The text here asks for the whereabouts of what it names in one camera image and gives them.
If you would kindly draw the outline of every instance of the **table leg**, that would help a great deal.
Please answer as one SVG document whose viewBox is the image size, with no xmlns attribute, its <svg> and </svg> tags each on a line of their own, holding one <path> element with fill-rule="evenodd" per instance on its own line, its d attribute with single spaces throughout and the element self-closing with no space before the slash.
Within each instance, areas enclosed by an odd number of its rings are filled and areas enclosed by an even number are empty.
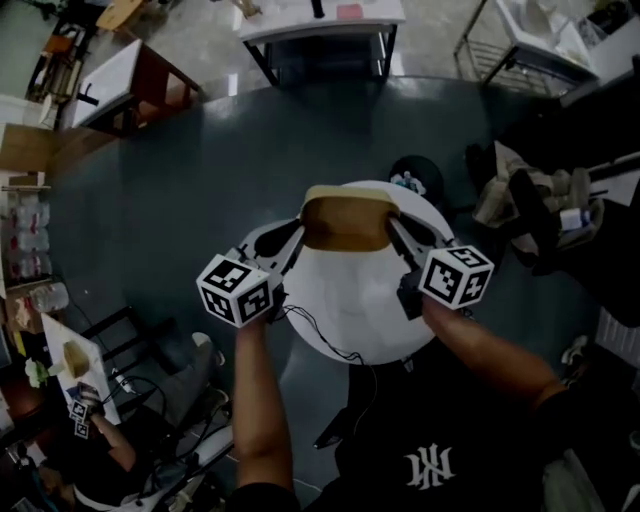
<svg viewBox="0 0 640 512">
<path fill-rule="evenodd" d="M 469 33 L 471 32 L 471 30 L 473 30 L 473 27 L 476 24 L 476 21 L 478 21 L 478 18 L 480 17 L 480 13 L 482 12 L 482 9 L 484 9 L 484 6 L 486 5 L 486 3 L 487 3 L 487 0 L 480 0 L 478 7 L 476 8 L 475 11 L 473 11 L 473 15 L 471 16 L 469 23 L 467 23 L 467 26 L 465 27 L 464 32 L 462 32 L 462 35 L 460 36 L 460 39 L 458 40 L 458 43 L 456 44 L 456 47 L 453 50 L 453 56 L 455 58 L 458 57 L 458 53 L 460 53 L 460 48 L 462 48 L 462 45 L 468 42 L 467 38 L 469 37 Z"/>
<path fill-rule="evenodd" d="M 246 41 L 244 42 L 244 45 L 247 48 L 247 50 L 249 50 L 249 53 L 253 57 L 253 60 L 256 61 L 256 64 L 258 65 L 258 67 L 264 73 L 264 76 L 266 76 L 267 80 L 269 80 L 269 83 L 271 85 L 280 85 L 280 80 L 278 80 L 276 76 L 273 74 L 273 71 L 269 67 L 269 64 L 267 63 L 267 60 L 264 58 L 264 55 L 260 53 L 260 50 L 258 50 L 258 48 L 256 48 L 255 46 L 250 45 Z"/>
<path fill-rule="evenodd" d="M 389 34 L 389 39 L 387 40 L 387 47 L 385 52 L 387 54 L 387 58 L 384 61 L 384 70 L 382 72 L 382 78 L 389 78 L 389 70 L 391 69 L 391 57 L 393 56 L 393 49 L 396 46 L 396 34 L 398 33 L 398 25 L 393 25 L 393 29 Z"/>
<path fill-rule="evenodd" d="M 482 80 L 482 85 L 483 86 L 487 85 L 493 79 L 493 77 L 496 76 L 498 71 L 500 71 L 505 66 L 505 64 L 507 64 L 513 58 L 515 53 L 516 53 L 515 46 L 511 46 L 506 52 L 504 52 L 502 57 L 500 57 L 500 60 L 498 61 L 498 63 L 495 66 L 493 66 L 491 71 L 489 71 L 487 73 L 487 76 L 485 76 L 484 79 Z"/>
</svg>

